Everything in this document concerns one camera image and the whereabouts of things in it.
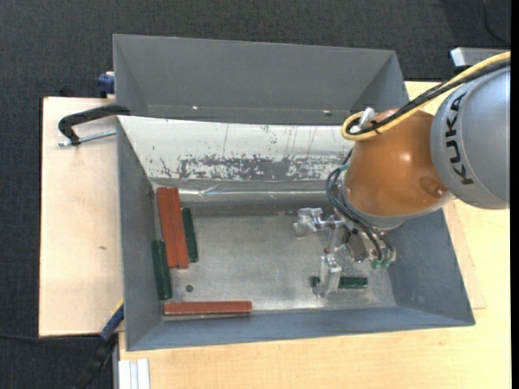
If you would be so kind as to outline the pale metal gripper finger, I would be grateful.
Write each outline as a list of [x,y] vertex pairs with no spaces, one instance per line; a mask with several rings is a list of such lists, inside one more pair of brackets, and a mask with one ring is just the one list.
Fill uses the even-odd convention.
[[309,232],[318,232],[325,227],[321,207],[305,207],[298,209],[298,219],[293,223],[294,234],[297,238],[305,237]]
[[321,257],[320,262],[320,293],[327,296],[338,290],[342,266],[332,256],[325,255]]

